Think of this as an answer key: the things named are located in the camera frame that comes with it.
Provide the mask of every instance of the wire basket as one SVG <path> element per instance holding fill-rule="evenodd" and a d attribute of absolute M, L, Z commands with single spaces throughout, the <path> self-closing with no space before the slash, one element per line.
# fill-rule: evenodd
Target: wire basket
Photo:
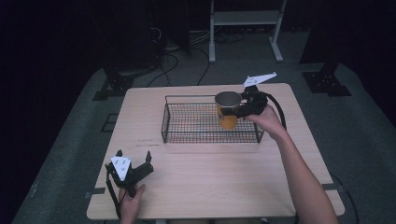
<path fill-rule="evenodd" d="M 181 98 L 198 103 L 180 103 Z M 214 95 L 165 96 L 164 143 L 260 143 L 263 130 L 255 123 L 239 119 L 232 130 L 222 129 L 216 103 L 199 103 L 201 99 L 214 101 Z"/>

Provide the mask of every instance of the metal stand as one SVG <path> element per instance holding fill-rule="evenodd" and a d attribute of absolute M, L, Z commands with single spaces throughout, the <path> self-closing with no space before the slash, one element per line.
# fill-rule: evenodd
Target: metal stand
<path fill-rule="evenodd" d="M 105 65 L 104 70 L 107 76 L 102 89 L 93 97 L 94 101 L 104 101 L 107 97 L 124 96 L 132 88 L 134 77 L 124 77 L 117 72 L 114 66 Z"/>
<path fill-rule="evenodd" d="M 350 96 L 346 86 L 341 85 L 334 75 L 339 62 L 326 62 L 319 72 L 303 72 L 304 79 L 313 93 L 327 93 L 329 96 Z"/>
<path fill-rule="evenodd" d="M 274 24 L 276 26 L 274 36 L 269 38 L 271 48 L 276 57 L 276 61 L 283 62 L 283 57 L 277 46 L 277 37 L 282 23 L 287 0 L 282 0 L 280 10 L 267 11 L 225 11 L 215 12 L 215 0 L 210 6 L 210 41 L 209 41 L 209 61 L 216 61 L 215 53 L 215 26 L 218 25 L 262 25 Z"/>

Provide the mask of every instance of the gray carpet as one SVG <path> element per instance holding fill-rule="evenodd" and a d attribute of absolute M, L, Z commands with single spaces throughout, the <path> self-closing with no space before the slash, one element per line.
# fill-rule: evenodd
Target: gray carpet
<path fill-rule="evenodd" d="M 269 82 L 291 85 L 318 148 L 331 173 L 352 196 L 361 223 L 392 223 L 396 220 L 396 131 L 347 67 L 335 75 L 352 96 L 329 97 L 311 93 L 302 72 L 317 71 L 322 64 L 299 64 L 308 33 L 281 32 L 279 48 L 285 59 L 277 63 L 268 34 L 246 35 L 230 45 L 216 45 L 217 61 L 210 64 L 201 85 L 241 84 L 247 76 L 277 72 Z M 207 52 L 207 43 L 194 46 Z M 168 73 L 171 86 L 197 85 L 207 67 L 206 56 L 197 49 L 191 55 L 178 51 L 178 65 Z M 171 68 L 173 57 L 163 57 L 163 68 Z M 162 71 L 138 77 L 134 88 L 146 87 Z M 92 98 L 102 88 L 103 70 L 92 75 L 54 143 L 30 194 L 14 223 L 118 223 L 86 217 L 96 178 L 111 133 L 102 132 L 107 116 L 118 113 L 122 97 L 106 101 Z M 165 76 L 150 87 L 167 86 Z M 340 223 L 355 223 L 355 209 L 345 192 L 340 193 L 346 212 Z M 293 217 L 270 217 L 270 223 L 293 223 Z"/>

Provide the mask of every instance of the cup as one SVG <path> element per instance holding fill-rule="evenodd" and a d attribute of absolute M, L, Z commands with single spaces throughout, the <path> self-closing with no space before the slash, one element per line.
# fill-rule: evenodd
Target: cup
<path fill-rule="evenodd" d="M 237 117 L 234 115 L 224 116 L 221 109 L 239 106 L 242 102 L 242 96 L 235 91 L 222 91 L 215 96 L 215 102 L 219 115 L 219 125 L 226 130 L 233 129 L 238 121 Z"/>

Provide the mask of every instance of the black cable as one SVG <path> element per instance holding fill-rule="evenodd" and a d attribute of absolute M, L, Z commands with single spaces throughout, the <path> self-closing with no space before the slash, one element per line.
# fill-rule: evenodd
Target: black cable
<path fill-rule="evenodd" d="M 238 37 L 237 35 L 230 35 L 230 34 L 218 34 L 216 35 L 215 41 L 217 44 L 231 45 L 245 39 L 245 35 L 243 33 L 239 35 L 241 35 L 242 37 Z"/>
<path fill-rule="evenodd" d="M 122 198 L 121 198 L 121 200 L 120 200 L 120 202 L 119 202 L 120 205 L 121 205 L 123 199 L 125 198 L 125 195 L 126 195 L 126 190 L 125 190 L 125 192 L 124 192 L 124 195 L 122 195 Z"/>
<path fill-rule="evenodd" d="M 209 69 L 210 62 L 209 62 L 209 56 L 207 55 L 207 53 L 206 53 L 204 50 L 202 50 L 202 49 L 195 49 L 195 50 L 201 51 L 201 52 L 206 56 L 206 58 L 207 58 L 207 66 L 206 66 L 206 69 L 205 69 L 204 73 L 201 75 L 201 77 L 199 78 L 199 81 L 198 81 L 198 83 L 197 83 L 197 86 L 199 86 L 199 85 L 201 84 L 202 79 L 203 79 L 204 76 L 206 75 L 207 70 Z"/>
<path fill-rule="evenodd" d="M 162 72 L 161 74 L 159 74 L 158 76 L 156 76 L 154 79 L 152 79 L 152 80 L 150 81 L 150 83 L 149 83 L 146 87 L 149 87 L 157 78 L 159 78 L 159 77 L 161 77 L 161 76 L 163 76 L 163 75 L 166 75 L 167 80 L 168 80 L 168 84 L 167 84 L 167 85 L 170 85 L 170 79 L 169 79 L 169 76 L 167 75 L 167 73 L 170 72 L 170 71 L 172 71 L 174 68 L 176 68 L 176 66 L 178 65 L 178 58 L 177 58 L 175 55 L 172 55 L 172 54 L 164 54 L 164 55 L 166 55 L 166 56 L 171 56 L 171 57 L 173 57 L 174 59 L 176 59 L 175 65 L 172 66 L 172 67 L 171 67 L 169 70 L 167 70 L 167 71 L 164 71 L 164 70 L 163 70 L 163 72 Z"/>
<path fill-rule="evenodd" d="M 265 93 L 265 94 L 275 104 L 277 112 L 279 113 L 279 116 L 280 116 L 280 121 L 282 123 L 282 126 L 285 128 L 285 130 L 287 130 L 285 114 L 283 113 L 282 107 L 280 107 L 280 104 L 277 102 L 277 100 L 275 99 L 275 97 L 273 95 L 268 94 L 268 93 Z"/>
<path fill-rule="evenodd" d="M 117 217 L 121 219 L 120 203 L 118 201 L 116 193 L 114 192 L 113 186 L 111 185 L 109 172 L 106 173 L 106 185 L 108 188 L 108 192 L 110 193 L 111 199 L 113 200 L 114 206 L 116 207 Z"/>
<path fill-rule="evenodd" d="M 353 211 L 355 213 L 356 224 L 359 224 L 360 223 L 359 213 L 358 213 L 358 209 L 356 207 L 355 201 L 353 201 L 352 195 L 350 195 L 349 191 L 344 187 L 344 183 L 337 176 L 335 176 L 331 172 L 329 172 L 329 173 L 330 173 L 330 176 L 332 178 L 334 178 L 340 184 L 340 187 L 343 188 L 344 192 L 346 193 L 347 197 L 349 198 L 350 203 L 352 204 Z"/>

